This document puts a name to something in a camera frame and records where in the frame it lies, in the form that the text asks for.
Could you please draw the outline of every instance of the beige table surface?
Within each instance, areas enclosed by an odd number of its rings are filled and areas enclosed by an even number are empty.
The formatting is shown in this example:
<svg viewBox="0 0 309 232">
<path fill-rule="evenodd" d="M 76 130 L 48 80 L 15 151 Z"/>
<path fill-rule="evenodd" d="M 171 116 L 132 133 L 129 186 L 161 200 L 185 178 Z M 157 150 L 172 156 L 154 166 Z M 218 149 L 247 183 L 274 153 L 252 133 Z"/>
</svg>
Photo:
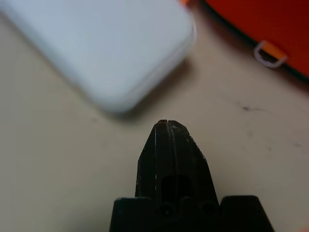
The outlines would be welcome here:
<svg viewBox="0 0 309 232">
<path fill-rule="evenodd" d="M 130 116 L 100 112 L 0 17 L 0 231 L 107 232 L 153 124 L 184 124 L 219 200 L 257 195 L 278 232 L 309 225 L 309 95 L 195 9 L 198 40 Z"/>
</svg>

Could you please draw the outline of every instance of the black plastic part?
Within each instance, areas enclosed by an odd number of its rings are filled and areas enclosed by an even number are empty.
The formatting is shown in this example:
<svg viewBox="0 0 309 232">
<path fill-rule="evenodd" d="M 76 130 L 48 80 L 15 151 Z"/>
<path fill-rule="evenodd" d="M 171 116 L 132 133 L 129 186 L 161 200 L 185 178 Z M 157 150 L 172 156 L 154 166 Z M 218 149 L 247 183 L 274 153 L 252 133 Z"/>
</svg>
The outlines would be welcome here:
<svg viewBox="0 0 309 232">
<path fill-rule="evenodd" d="M 207 161 L 186 127 L 161 120 L 138 162 L 135 198 L 115 201 L 110 232 L 273 232 L 255 196 L 219 205 Z"/>
</svg>

